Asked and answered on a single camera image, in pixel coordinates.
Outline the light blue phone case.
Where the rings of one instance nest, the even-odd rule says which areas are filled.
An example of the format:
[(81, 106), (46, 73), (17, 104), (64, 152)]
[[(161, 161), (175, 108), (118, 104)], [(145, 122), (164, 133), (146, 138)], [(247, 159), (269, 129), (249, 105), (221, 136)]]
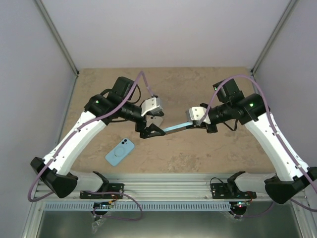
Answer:
[(192, 125), (193, 125), (192, 122), (184, 122), (184, 123), (181, 123), (181, 124), (177, 124), (177, 125), (174, 125), (174, 126), (170, 126), (170, 127), (164, 128), (163, 131), (165, 133), (175, 133), (177, 131), (186, 130), (187, 128), (190, 128)]

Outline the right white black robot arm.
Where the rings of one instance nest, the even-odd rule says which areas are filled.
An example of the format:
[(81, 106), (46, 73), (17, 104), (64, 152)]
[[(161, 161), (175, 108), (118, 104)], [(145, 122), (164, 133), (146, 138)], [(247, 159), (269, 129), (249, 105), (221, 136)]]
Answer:
[(317, 169), (309, 167), (296, 154), (261, 95), (245, 97), (234, 79), (214, 84), (213, 88), (222, 104), (214, 108), (207, 104), (191, 107), (186, 112), (189, 127), (216, 133), (218, 124), (233, 119), (251, 132), (275, 169), (275, 173), (266, 176), (245, 171), (235, 173), (227, 180), (231, 197), (238, 198), (245, 192), (266, 193), (274, 202), (284, 204), (317, 179)]

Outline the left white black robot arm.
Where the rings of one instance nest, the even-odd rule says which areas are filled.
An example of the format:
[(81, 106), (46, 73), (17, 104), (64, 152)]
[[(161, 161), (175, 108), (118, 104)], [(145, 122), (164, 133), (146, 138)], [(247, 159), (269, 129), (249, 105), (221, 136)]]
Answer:
[(97, 198), (108, 194), (109, 181), (99, 172), (76, 173), (71, 171), (77, 157), (90, 141), (116, 118), (135, 123), (141, 138), (163, 136), (157, 125), (147, 123), (148, 116), (162, 117), (162, 103), (151, 94), (137, 106), (131, 98), (138, 83), (126, 77), (117, 78), (111, 89), (94, 95), (85, 105), (79, 120), (65, 138), (45, 157), (35, 157), (31, 167), (53, 194), (65, 198), (74, 191), (91, 191)]

